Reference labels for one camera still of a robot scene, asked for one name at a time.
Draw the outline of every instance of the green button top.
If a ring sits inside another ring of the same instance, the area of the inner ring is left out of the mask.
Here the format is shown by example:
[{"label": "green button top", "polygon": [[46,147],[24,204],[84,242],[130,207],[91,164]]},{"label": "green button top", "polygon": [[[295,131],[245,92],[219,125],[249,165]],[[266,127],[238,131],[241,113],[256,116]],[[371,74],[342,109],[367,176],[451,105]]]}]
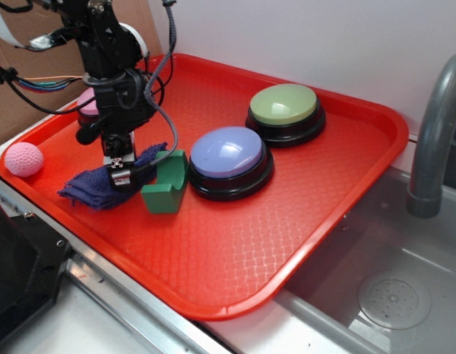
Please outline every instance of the green button top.
[{"label": "green button top", "polygon": [[311,88],[295,83],[271,86],[251,99],[252,116],[267,125],[287,125],[307,118],[317,108]]}]

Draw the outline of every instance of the gray cable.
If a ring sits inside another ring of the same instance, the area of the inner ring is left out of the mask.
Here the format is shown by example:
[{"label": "gray cable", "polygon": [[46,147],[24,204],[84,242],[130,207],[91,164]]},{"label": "gray cable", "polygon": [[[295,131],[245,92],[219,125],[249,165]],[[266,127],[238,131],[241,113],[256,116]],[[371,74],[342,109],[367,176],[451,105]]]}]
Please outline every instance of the gray cable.
[{"label": "gray cable", "polygon": [[177,145],[179,143],[179,134],[177,133],[176,126],[174,125],[172,119],[161,108],[161,106],[156,103],[156,101],[154,100],[153,95],[151,94],[151,88],[153,87],[153,84],[156,81],[156,79],[159,76],[159,74],[161,73],[162,69],[164,68],[166,63],[169,61],[169,59],[170,59],[170,57],[171,57],[171,55],[173,53],[173,50],[174,50],[174,48],[176,46],[176,40],[177,40],[176,24],[175,24],[175,21],[174,21],[172,10],[170,9],[170,5],[171,5],[171,3],[174,3],[174,1],[162,0],[162,3],[163,3],[163,5],[166,8],[167,17],[169,18],[169,31],[170,31],[169,32],[170,33],[169,50],[167,51],[167,53],[165,54],[165,56],[163,57],[163,59],[161,60],[159,65],[157,66],[156,70],[154,70],[154,73],[151,75],[151,78],[149,79],[148,83],[146,84],[146,87],[145,87],[145,98],[154,107],[154,109],[156,109],[163,116],[163,118],[169,124],[170,129],[172,130],[173,137],[174,137],[174,143],[173,143],[172,147],[167,151],[167,153],[165,155],[159,157],[158,159],[154,159],[149,164],[149,166],[154,166],[157,163],[159,163],[160,161],[162,161],[162,160],[166,159],[167,157],[169,157],[170,155],[172,155],[172,153],[176,150]]}]

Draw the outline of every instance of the black device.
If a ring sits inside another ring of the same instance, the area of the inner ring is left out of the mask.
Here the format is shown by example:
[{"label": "black device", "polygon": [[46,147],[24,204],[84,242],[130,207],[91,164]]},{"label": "black device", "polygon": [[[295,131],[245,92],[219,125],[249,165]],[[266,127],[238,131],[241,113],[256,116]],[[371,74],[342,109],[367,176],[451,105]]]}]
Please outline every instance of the black device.
[{"label": "black device", "polygon": [[134,188],[132,132],[154,115],[145,99],[147,75],[137,68],[142,59],[134,35],[118,22],[111,0],[32,0],[63,19],[63,27],[30,41],[40,52],[75,39],[86,74],[84,83],[94,89],[99,117],[80,122],[77,140],[83,145],[101,137],[104,165],[114,189]]},{"label": "black device", "polygon": [[0,207],[0,346],[55,304],[70,251],[40,218]]}]

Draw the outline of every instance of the tray rim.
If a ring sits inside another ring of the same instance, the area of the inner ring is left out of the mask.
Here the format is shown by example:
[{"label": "tray rim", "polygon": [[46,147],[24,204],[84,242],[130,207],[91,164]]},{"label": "tray rim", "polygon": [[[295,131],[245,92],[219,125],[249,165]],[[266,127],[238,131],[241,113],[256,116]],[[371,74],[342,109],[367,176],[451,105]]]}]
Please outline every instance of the tray rim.
[{"label": "tray rim", "polygon": [[[153,63],[160,60],[161,57],[154,58]],[[243,75],[257,80],[262,80],[264,83],[291,83],[291,81],[271,77],[256,72],[251,72],[245,69],[239,69],[234,66],[228,66],[226,64],[217,63],[211,60],[206,60],[192,55],[186,54],[175,54],[174,65],[177,67],[180,63],[183,63],[183,68],[187,68],[191,65],[206,65],[214,70],[220,70],[221,72],[236,72],[237,75]],[[343,103],[352,106],[361,106],[364,109],[369,110],[380,110],[389,118],[388,128],[390,131],[387,133],[387,137],[390,139],[389,149],[381,156],[380,159],[368,170],[368,172],[361,177],[361,180],[352,188],[347,195],[337,204],[326,216],[325,221],[322,222],[304,241],[301,246],[284,262],[272,278],[259,290],[251,295],[248,299],[236,302],[234,304],[220,306],[206,306],[200,305],[188,301],[181,297],[178,293],[167,286],[167,283],[161,281],[158,277],[151,277],[150,280],[147,278],[147,270],[143,268],[136,260],[129,260],[129,256],[120,251],[116,246],[113,246],[108,241],[101,239],[94,235],[93,231],[88,229],[81,223],[76,223],[69,214],[64,212],[61,208],[56,207],[55,204],[48,198],[42,198],[38,191],[34,190],[26,179],[15,177],[8,173],[4,166],[3,156],[6,151],[1,155],[0,158],[0,176],[9,184],[14,186],[20,193],[25,194],[34,204],[38,205],[46,213],[49,213],[58,223],[64,225],[72,233],[76,234],[84,243],[90,245],[104,258],[115,264],[118,268],[124,271],[128,276],[135,279],[143,287],[153,294],[166,300],[172,308],[195,320],[213,321],[213,320],[225,320],[240,316],[244,313],[250,312],[262,306],[265,302],[270,300],[282,287],[282,285],[289,279],[289,277],[299,268],[306,258],[315,250],[319,242],[328,235],[328,233],[338,224],[338,220],[350,210],[356,202],[369,190],[369,188],[377,181],[383,172],[390,166],[393,160],[402,152],[408,143],[409,130],[406,122],[402,116],[391,108],[378,103],[372,103],[366,100],[362,100],[355,97],[349,97],[344,94],[337,94],[334,92],[326,91],[324,89],[312,88],[319,97],[322,98],[322,104],[325,106],[325,110],[328,112],[328,98],[334,95],[338,99],[340,98]],[[69,107],[75,106],[76,103],[72,103]],[[49,119],[43,121],[40,125],[34,127],[30,131],[26,132],[13,143],[16,142],[30,142],[39,145],[45,141],[53,133],[65,128],[67,125],[72,124],[75,120],[72,115],[54,115]],[[373,125],[379,128],[377,122],[371,121]],[[152,287],[157,286],[157,291],[151,290]]]}]

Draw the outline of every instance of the sink drain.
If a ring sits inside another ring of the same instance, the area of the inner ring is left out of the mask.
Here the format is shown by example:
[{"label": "sink drain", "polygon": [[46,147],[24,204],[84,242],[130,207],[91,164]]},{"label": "sink drain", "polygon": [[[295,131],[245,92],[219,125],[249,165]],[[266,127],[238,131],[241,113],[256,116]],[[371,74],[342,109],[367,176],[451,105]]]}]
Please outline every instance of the sink drain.
[{"label": "sink drain", "polygon": [[421,323],[431,309],[428,290],[407,274],[385,271],[369,276],[359,288],[359,306],[374,323],[404,330]]}]

